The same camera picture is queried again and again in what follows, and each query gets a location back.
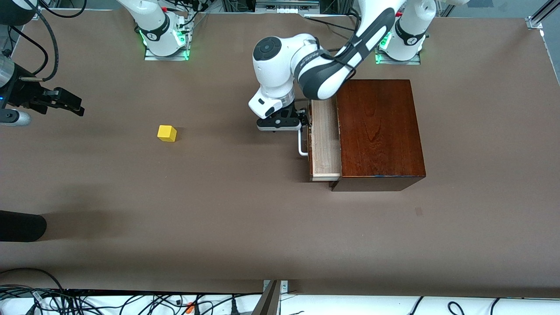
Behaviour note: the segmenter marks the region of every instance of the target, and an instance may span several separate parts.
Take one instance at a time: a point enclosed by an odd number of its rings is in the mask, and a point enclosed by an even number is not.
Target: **brown table surface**
[[[332,29],[210,15],[191,60],[144,62],[125,11],[45,16],[60,48],[45,86],[86,114],[1,128],[1,209],[51,227],[0,244],[1,269],[41,267],[68,288],[258,291],[280,278],[307,293],[560,295],[560,88],[523,19],[437,18],[421,66],[366,60],[355,78],[410,79],[427,177],[333,193],[308,182],[296,134],[259,132],[247,106],[259,39],[310,32],[329,49],[345,41]],[[50,47],[41,22],[24,31]],[[18,44],[16,62],[41,60]],[[179,141],[160,141],[159,124]]]

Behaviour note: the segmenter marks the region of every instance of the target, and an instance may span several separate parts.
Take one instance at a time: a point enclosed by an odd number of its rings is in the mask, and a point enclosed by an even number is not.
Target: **black object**
[[[356,67],[358,67],[360,63],[362,63],[371,53],[371,51],[367,48],[366,43],[368,43],[380,30],[385,28],[385,34],[383,34],[377,43],[372,46],[373,50],[373,47],[379,45],[379,42],[381,42],[383,37],[387,35],[391,27],[393,27],[394,22],[395,11],[392,8],[387,8],[379,14],[379,16],[360,36],[354,33],[347,43],[348,47],[340,55],[331,57],[330,55],[324,54],[324,58],[331,58],[336,62],[336,64],[322,64],[302,73],[302,75],[297,79],[297,83],[304,93],[304,96],[311,100],[318,100],[319,97],[317,96],[317,93],[319,92],[321,85],[345,66],[352,68],[352,75],[346,78],[345,82],[348,81],[356,74]],[[361,57],[360,62],[358,62],[358,64],[354,67],[350,66],[348,62],[358,53]]]
[[[171,21],[169,20],[169,15],[165,14],[164,16],[165,16],[164,23],[160,27],[154,30],[145,30],[139,27],[142,34],[144,34],[144,37],[146,37],[150,41],[158,41],[160,37],[165,32],[167,32],[167,30],[169,29],[169,25],[171,25]]]
[[[2,88],[0,88],[0,109],[6,104],[14,107],[32,109],[38,113],[46,114],[49,107],[62,108],[78,116],[83,116],[84,108],[81,107],[82,99],[67,90],[56,87],[53,91],[41,86],[39,82],[21,81],[20,77],[35,77],[29,71],[14,64],[14,75]]]
[[[424,297],[419,297],[416,300],[416,303],[414,304],[414,307],[412,308],[412,311],[410,313],[408,313],[408,315],[414,315],[414,313],[416,313],[416,309],[418,308],[418,305],[420,305],[420,301],[422,301]]]
[[[0,24],[18,26],[26,24],[35,15],[35,7],[24,9],[12,0],[0,0],[0,8],[2,8],[0,10]]]
[[[273,36],[269,36],[260,40],[253,50],[253,58],[256,61],[264,61],[272,59],[282,48],[282,42]]]
[[[396,32],[397,36],[400,37],[403,40],[403,42],[406,46],[413,46],[419,40],[421,40],[422,37],[424,37],[424,34],[426,33],[426,32],[423,32],[423,33],[418,34],[418,35],[412,35],[410,33],[407,33],[400,26],[400,19],[398,19],[395,23],[395,32]]]
[[[447,304],[447,310],[448,310],[451,314],[453,314],[453,315],[459,315],[459,314],[455,313],[455,312],[453,311],[453,309],[451,309],[451,306],[452,306],[452,305],[455,305],[455,306],[459,309],[459,312],[461,312],[460,315],[465,315],[465,312],[463,311],[463,308],[462,308],[457,302],[455,302],[455,301],[451,301],[451,302],[449,302],[449,303]]]
[[[281,110],[272,113],[269,117],[265,119],[257,119],[256,125],[261,128],[289,128],[297,127],[301,123],[302,127],[309,124],[309,119],[307,118],[306,110],[298,111],[292,104],[282,108]]]
[[[20,119],[17,110],[0,108],[0,123],[15,123]]]
[[[245,0],[245,5],[249,11],[255,12],[255,3],[254,0]]]
[[[34,242],[45,234],[40,215],[0,211],[0,242]]]
[[[20,34],[23,38],[27,39],[31,44],[35,45],[37,48],[39,48],[41,50],[41,52],[43,53],[43,57],[44,57],[43,58],[43,63],[41,64],[41,66],[37,70],[35,70],[33,72],[33,74],[36,75],[37,73],[41,72],[45,68],[46,64],[49,62],[49,54],[46,52],[45,48],[43,48],[43,46],[41,46],[39,43],[34,41],[29,36],[25,35],[22,31],[17,29],[17,27],[9,26],[8,27],[8,32],[11,31],[11,30],[14,30],[14,32]]]
[[[231,300],[231,315],[241,315],[237,309],[237,301],[235,300],[235,295],[231,295],[233,300]]]

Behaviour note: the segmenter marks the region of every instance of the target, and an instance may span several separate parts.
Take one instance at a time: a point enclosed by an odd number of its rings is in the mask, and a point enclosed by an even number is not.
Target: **metal handle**
[[[300,128],[300,129],[297,131],[297,150],[300,152],[300,155],[301,155],[301,156],[309,156],[309,152],[303,152],[303,151],[301,150],[301,134],[302,134],[302,131],[301,131],[301,130],[302,130],[302,129],[303,129],[303,128]]]

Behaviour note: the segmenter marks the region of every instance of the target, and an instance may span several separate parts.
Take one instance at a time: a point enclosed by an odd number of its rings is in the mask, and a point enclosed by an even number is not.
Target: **dark wood cabinet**
[[[333,191],[401,191],[426,176],[409,80],[350,80],[312,113],[311,180],[331,180]]]

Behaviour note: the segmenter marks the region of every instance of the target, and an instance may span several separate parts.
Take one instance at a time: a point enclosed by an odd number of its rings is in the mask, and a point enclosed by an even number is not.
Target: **power cord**
[[[233,300],[231,300],[231,315],[240,315],[239,311],[237,310],[237,301],[235,300],[235,295],[231,295]]]
[[[501,298],[496,298],[494,302],[492,302],[492,306],[490,306],[490,315],[494,315],[494,306],[496,306],[496,303],[498,303],[500,299]]]
[[[420,301],[422,301],[424,297],[419,297],[416,300],[416,303],[414,304],[414,307],[412,308],[412,311],[410,313],[408,313],[408,315],[414,315],[414,313],[416,312],[416,309],[418,308],[418,305],[420,304]]]
[[[81,15],[83,13],[83,10],[86,9],[86,5],[87,5],[87,0],[83,0],[83,6],[80,8],[80,10],[76,13],[76,14],[72,14],[72,15],[62,15],[62,14],[58,14],[56,12],[54,12],[53,10],[51,10],[49,8],[49,5],[44,1],[44,0],[39,0],[39,3],[41,4],[41,6],[49,11],[49,13],[51,13],[52,15],[58,16],[58,17],[62,17],[62,18],[73,18],[73,17],[77,17],[79,15]]]
[[[457,302],[455,302],[455,301],[451,301],[451,302],[449,302],[449,303],[447,304],[447,310],[449,310],[449,312],[450,312],[451,314],[453,314],[453,315],[459,315],[459,314],[455,313],[455,312],[451,309],[451,306],[452,306],[452,305],[457,306],[457,308],[458,308],[459,311],[461,312],[461,315],[465,315],[465,312],[463,312],[463,308],[462,308]]]
[[[41,66],[39,67],[39,69],[35,70],[33,72],[33,75],[36,75],[37,73],[41,72],[41,70],[43,70],[46,66],[46,64],[49,62],[49,54],[46,52],[45,48],[43,48],[43,46],[41,46],[40,44],[38,44],[36,41],[34,41],[32,38],[30,38],[29,36],[25,35],[22,31],[20,31],[19,29],[17,29],[15,26],[10,26],[11,30],[14,30],[16,33],[18,33],[21,37],[27,39],[31,44],[37,46],[37,48],[39,48],[41,50],[41,52],[43,53],[43,64],[41,64]]]
[[[44,77],[44,78],[35,78],[35,77],[21,77],[20,80],[21,81],[33,81],[33,82],[45,82],[45,81],[49,81],[50,79],[52,79],[54,77],[54,75],[57,74],[57,70],[58,70],[58,44],[57,44],[57,39],[54,37],[54,32],[53,29],[50,27],[49,23],[46,21],[45,17],[41,14],[41,11],[35,7],[33,5],[33,3],[31,3],[31,1],[29,0],[24,0],[31,8],[35,9],[35,13],[37,13],[37,16],[41,19],[41,21],[43,22],[43,24],[45,24],[46,29],[49,31],[49,35],[50,35],[50,39],[53,42],[53,48],[54,48],[54,66],[53,66],[53,70],[51,71],[51,73],[49,74],[48,77]]]
[[[210,312],[210,311],[213,312],[213,311],[214,311],[214,308],[217,307],[218,305],[221,305],[221,304],[223,304],[223,303],[225,303],[225,302],[231,301],[231,300],[233,300],[233,299],[235,299],[235,298],[246,297],[247,295],[258,295],[258,294],[259,294],[259,293],[246,293],[246,294],[236,294],[236,295],[233,295],[232,297],[230,297],[230,298],[228,298],[228,299],[225,299],[225,300],[223,300],[223,301],[221,301],[221,302],[219,302],[219,303],[214,304],[210,309],[207,309],[206,311],[204,311],[204,312],[201,313],[200,315],[205,315],[206,313],[208,313],[208,312]]]

